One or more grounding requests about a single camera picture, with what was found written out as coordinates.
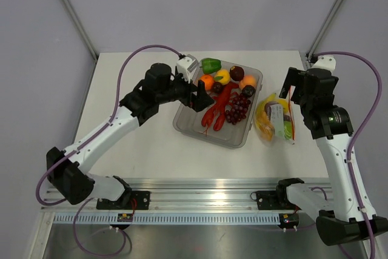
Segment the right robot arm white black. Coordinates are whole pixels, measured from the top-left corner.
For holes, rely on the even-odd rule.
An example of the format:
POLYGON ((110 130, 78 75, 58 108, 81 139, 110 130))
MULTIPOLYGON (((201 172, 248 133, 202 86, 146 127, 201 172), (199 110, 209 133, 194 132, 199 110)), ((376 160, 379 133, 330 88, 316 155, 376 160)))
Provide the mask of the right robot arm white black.
POLYGON ((282 209, 303 210, 328 246, 363 240, 374 244, 376 236, 387 232, 387 218, 376 214, 361 178, 354 151, 360 132, 353 129, 347 111, 334 104, 335 66, 333 52, 317 54, 311 68, 289 68, 279 92, 300 107, 324 159, 333 202, 314 194, 299 178, 280 180, 273 198, 282 209))

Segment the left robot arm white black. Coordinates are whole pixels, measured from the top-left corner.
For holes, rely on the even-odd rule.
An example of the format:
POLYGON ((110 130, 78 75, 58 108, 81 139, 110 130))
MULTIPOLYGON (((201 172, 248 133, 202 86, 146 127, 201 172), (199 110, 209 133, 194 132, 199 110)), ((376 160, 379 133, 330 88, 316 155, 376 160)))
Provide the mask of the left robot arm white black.
POLYGON ((125 209, 131 202, 132 188, 118 176, 92 175, 90 169, 121 138, 156 115, 161 104, 174 101, 196 112, 214 102, 202 81, 194 85, 167 64, 151 65, 105 123, 64 150, 54 147, 48 151, 49 182, 71 205, 97 198, 109 209, 125 209))

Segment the yellow ginger root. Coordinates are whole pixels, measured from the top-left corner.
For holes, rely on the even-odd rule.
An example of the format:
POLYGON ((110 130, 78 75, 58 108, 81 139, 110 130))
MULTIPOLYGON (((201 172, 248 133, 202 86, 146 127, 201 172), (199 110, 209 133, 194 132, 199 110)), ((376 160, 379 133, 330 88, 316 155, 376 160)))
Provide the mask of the yellow ginger root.
POLYGON ((271 142, 273 139, 273 126, 266 114, 266 112, 261 112, 257 119, 257 126, 260 131, 261 138, 271 142))

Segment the dark red round fruit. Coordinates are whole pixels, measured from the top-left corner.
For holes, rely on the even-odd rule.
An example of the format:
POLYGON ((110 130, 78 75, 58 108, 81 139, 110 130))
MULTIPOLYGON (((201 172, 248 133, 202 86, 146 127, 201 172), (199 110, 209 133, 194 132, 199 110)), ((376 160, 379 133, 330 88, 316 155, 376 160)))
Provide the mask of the dark red round fruit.
POLYGON ((267 116, 270 116, 271 115, 271 112, 272 112, 272 106, 276 105, 277 102, 274 102, 274 101, 271 101, 271 102, 267 102, 264 106, 264 111, 266 113, 267 116))

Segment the light green wrinkled fruit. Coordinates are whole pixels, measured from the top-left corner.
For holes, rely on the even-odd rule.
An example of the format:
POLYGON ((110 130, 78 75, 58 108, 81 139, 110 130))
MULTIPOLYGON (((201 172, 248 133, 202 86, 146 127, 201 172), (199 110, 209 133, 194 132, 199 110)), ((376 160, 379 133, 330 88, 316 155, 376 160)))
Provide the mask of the light green wrinkled fruit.
POLYGON ((284 121, 284 138, 286 140, 294 140, 294 129, 291 121, 284 121))

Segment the yellow banana bunch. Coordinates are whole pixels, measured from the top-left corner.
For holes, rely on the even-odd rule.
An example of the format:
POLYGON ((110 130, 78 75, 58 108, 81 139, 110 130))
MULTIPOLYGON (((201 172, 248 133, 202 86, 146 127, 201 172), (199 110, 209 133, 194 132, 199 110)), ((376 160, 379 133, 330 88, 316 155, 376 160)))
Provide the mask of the yellow banana bunch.
POLYGON ((284 137, 284 120, 283 115, 289 114, 292 116, 291 106, 289 104, 289 100, 280 98, 277 93, 270 94, 267 98, 262 100, 256 107, 255 111, 255 126, 258 129, 257 126, 257 119, 259 117, 259 114, 264 111, 264 106, 267 102, 277 102, 276 105, 272 106, 272 112, 271 115, 268 116, 274 130, 273 130, 273 136, 280 136, 284 137))

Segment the clear zip bag orange zipper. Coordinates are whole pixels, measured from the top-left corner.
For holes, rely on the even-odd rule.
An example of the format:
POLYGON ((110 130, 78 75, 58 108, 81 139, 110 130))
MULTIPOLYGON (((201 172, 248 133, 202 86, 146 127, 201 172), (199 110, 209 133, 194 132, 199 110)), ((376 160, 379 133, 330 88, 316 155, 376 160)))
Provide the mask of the clear zip bag orange zipper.
POLYGON ((292 90, 289 89, 286 97, 281 98, 278 92, 272 92, 255 109, 255 128, 261 141, 268 146, 279 140, 295 143, 296 128, 291 93, 292 90))

